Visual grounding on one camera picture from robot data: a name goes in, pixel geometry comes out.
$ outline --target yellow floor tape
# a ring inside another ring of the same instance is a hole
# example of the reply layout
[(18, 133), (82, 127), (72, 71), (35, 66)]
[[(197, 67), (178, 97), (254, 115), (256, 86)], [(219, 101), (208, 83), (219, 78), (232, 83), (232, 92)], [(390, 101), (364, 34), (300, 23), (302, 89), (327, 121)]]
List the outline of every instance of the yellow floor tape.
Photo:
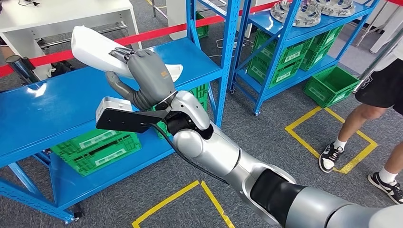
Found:
[[(168, 203), (174, 201), (176, 198), (180, 197), (181, 195), (187, 193), (194, 187), (198, 186), (200, 182), (198, 180), (195, 180), (193, 183), (189, 184), (188, 186), (184, 187), (183, 189), (177, 191), (170, 197), (164, 199), (162, 202), (158, 203), (148, 211), (146, 211), (144, 214), (142, 214), (138, 219), (136, 219), (132, 225), (133, 228), (140, 228), (140, 223), (143, 222), (146, 218), (148, 218), (150, 215), (154, 214), (156, 211), (167, 205)], [(230, 218), (224, 214), (224, 210), (222, 209), (221, 205), (213, 195), (213, 193), (210, 191), (209, 187), (207, 187), (206, 183), (204, 181), (201, 182), (201, 187), (204, 189), (206, 194), (209, 196), (210, 200), (214, 204), (215, 208), (221, 215), (221, 217), (224, 219), (225, 223), (228, 225), (229, 228), (235, 228), (235, 226), (232, 224)]]
[[(306, 149), (308, 149), (315, 157), (319, 158), (319, 153), (312, 148), (312, 146), (310, 146), (305, 140), (303, 140), (298, 134), (296, 134), (293, 129), (296, 128), (298, 125), (300, 125), (301, 123), (303, 123), (304, 121), (306, 121), (307, 119), (309, 119), (310, 117), (312, 117), (313, 115), (315, 115), (317, 112), (319, 112), (320, 110), (322, 110), (321, 107), (316, 107), (313, 110), (309, 111), (307, 114), (303, 115), (302, 117), (298, 118), (295, 122), (293, 122), (292, 124), (288, 125), (285, 130), (292, 135), (300, 144), (302, 144)], [(338, 114), (336, 114), (335, 112), (333, 112), (332, 110), (330, 110), (329, 108), (325, 108), (325, 111), (327, 111), (329, 114), (331, 114), (334, 118), (336, 118), (337, 120), (341, 121), (342, 123), (345, 122), (345, 120), (339, 116)], [(350, 172), (360, 161), (362, 161), (367, 155), (369, 155), (369, 153), (371, 153), (377, 146), (378, 144), (372, 140), (371, 138), (369, 138), (368, 136), (366, 136), (364, 133), (362, 133), (362, 131), (357, 131), (356, 132), (359, 136), (361, 136), (362, 138), (364, 138), (365, 140), (367, 140), (369, 142), (369, 145), (367, 147), (365, 147), (365, 149), (363, 149), (361, 152), (359, 152), (349, 163), (347, 163), (342, 169), (338, 170), (336, 168), (333, 168), (333, 170), (337, 171), (337, 172), (341, 172), (344, 174), (347, 174), (348, 172)]]

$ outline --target gray carpet floor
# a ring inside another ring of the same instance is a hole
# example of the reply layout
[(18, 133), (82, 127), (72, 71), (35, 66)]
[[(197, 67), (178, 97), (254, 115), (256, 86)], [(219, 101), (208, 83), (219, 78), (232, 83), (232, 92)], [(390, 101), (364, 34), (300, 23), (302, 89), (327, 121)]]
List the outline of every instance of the gray carpet floor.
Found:
[[(166, 27), (167, 22), (161, 15), (152, 17), (152, 8), (145, 0), (136, 0), (135, 14), (141, 32)], [(330, 55), (335, 56), (351, 32), (346, 26), (343, 33), (331, 48)], [(207, 55), (220, 55), (215, 40), (222, 38), (223, 23), (210, 26), (208, 38), (200, 40), (203, 51)], [(107, 34), (110, 38), (118, 38), (125, 32)], [(47, 42), (68, 37), (69, 34), (45, 38)], [(377, 34), (371, 34), (359, 47), (351, 47), (344, 55), (340, 66), (358, 75), (362, 73), (375, 57), (368, 52)], [(169, 41), (169, 37), (144, 41), (144, 47), (151, 47)], [(68, 44), (52, 47), (48, 53), (68, 49)], [(250, 49), (245, 49), (243, 58)], [(213, 57), (219, 63), (220, 58)], [(77, 61), (74, 66), (82, 67)], [(0, 78), (0, 90), (19, 87), (16, 75)], [(317, 166), (317, 159), (294, 137), (285, 131), (285, 127), (302, 115), (317, 107), (316, 103), (303, 93), (305, 82), (284, 91), (265, 101), (261, 114), (252, 114), (253, 103), (245, 95), (236, 92), (228, 94), (224, 110), (222, 130), (245, 151), (264, 162), (274, 164), (289, 172), (298, 183), (310, 185), (328, 191), (351, 202), (369, 207), (385, 207), (392, 205), (390, 199), (366, 180), (366, 175), (382, 168), (390, 151), (399, 143), (403, 134), (401, 115), (390, 110), (381, 118), (370, 121), (362, 128), (362, 132), (378, 143), (348, 174), (332, 172), (324, 174)], [(350, 96), (346, 100), (332, 106), (338, 115), (346, 118), (359, 103)], [(294, 131), (309, 143), (316, 151), (332, 142), (341, 127), (326, 111), (322, 110), (301, 123)], [(346, 153), (340, 160), (340, 166), (348, 163), (368, 142), (354, 135), (348, 142)], [(33, 158), (20, 162), (29, 176), (37, 183), (40, 190), (51, 199), (51, 188), (48, 171)], [(0, 176), (18, 183), (18, 179), (4, 167)], [(238, 198), (237, 194), (226, 186), (186, 164), (175, 154), (139, 171), (115, 185), (89, 197), (80, 203), (86, 215), (79, 221), (69, 225), (54, 217), (40, 213), (8, 198), (0, 196), (0, 228), (130, 228), (132, 223), (151, 207), (179, 191), (194, 181), (205, 181), (211, 192), (222, 206), (225, 214), (237, 228), (268, 228), (269, 226), (255, 215)], [(198, 185), (173, 202), (161, 208), (140, 223), (142, 228), (224, 228), (226, 223), (216, 210), (203, 188)]]

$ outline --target blue tabletop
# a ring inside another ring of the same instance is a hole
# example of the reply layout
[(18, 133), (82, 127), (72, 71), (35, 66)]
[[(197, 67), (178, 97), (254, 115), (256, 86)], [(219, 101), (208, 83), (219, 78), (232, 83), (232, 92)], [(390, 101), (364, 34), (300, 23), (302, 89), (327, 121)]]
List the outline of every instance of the blue tabletop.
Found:
[[(183, 65), (177, 89), (189, 90), (221, 76), (220, 68), (187, 38), (156, 46), (154, 51), (167, 64)], [(138, 88), (132, 79), (122, 81)], [(1, 93), (0, 161), (26, 148), (32, 154), (33, 147), (47, 138), (94, 124), (96, 108), (105, 96), (120, 97), (104, 72), (91, 67)]]
[[(292, 43), (298, 43), (310, 37), (316, 36), (322, 32), (326, 32), (340, 25), (344, 25), (366, 13), (369, 13), (368, 9), (370, 7), (360, 4), (358, 2), (354, 2), (354, 4), (355, 4), (354, 15), (346, 18), (338, 18), (322, 14), (320, 23), (315, 26), (306, 28), (293, 26), (291, 28), (290, 33), (287, 35), (287, 39), (292, 40)], [(280, 31), (280, 29), (283, 28), (283, 23), (274, 19), (270, 15), (270, 11), (264, 11), (257, 13), (255, 15), (251, 15), (249, 17), (249, 21), (258, 28), (266, 30), (267, 33), (270, 35), (276, 34), (278, 31)]]

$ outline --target white sock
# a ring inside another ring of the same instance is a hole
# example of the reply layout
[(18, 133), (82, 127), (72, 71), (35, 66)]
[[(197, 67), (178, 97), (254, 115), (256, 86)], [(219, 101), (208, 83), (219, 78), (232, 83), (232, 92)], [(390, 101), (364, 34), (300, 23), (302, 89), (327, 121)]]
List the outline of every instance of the white sock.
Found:
[(347, 143), (347, 141), (342, 142), (342, 141), (340, 141), (339, 139), (337, 139), (337, 140), (333, 143), (333, 145), (335, 146), (336, 149), (337, 149), (338, 147), (341, 147), (341, 148), (343, 148), (343, 150), (344, 150), (344, 146), (345, 146), (346, 143)]
[(379, 178), (381, 178), (381, 181), (385, 183), (392, 183), (395, 179), (397, 174), (393, 174), (388, 172), (385, 167), (382, 168), (382, 170), (379, 172)]

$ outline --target black shorts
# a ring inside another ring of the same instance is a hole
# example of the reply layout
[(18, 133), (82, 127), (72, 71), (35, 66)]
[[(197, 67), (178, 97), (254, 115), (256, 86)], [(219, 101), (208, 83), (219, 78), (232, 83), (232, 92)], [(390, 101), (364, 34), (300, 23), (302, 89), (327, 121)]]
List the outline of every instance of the black shorts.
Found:
[(393, 109), (403, 114), (403, 61), (395, 60), (385, 69), (373, 72), (362, 83), (355, 98), (364, 104)]

